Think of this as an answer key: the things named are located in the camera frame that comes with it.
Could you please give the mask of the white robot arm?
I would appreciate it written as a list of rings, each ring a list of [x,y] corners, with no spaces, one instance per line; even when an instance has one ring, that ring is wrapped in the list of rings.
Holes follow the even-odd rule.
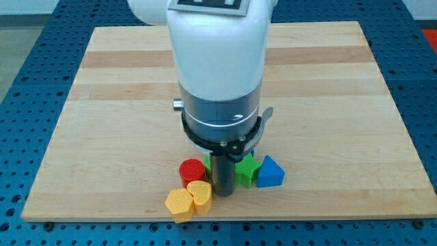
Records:
[[[186,121],[200,135],[243,135],[259,108],[267,32],[277,0],[129,0],[149,25],[166,25]]]

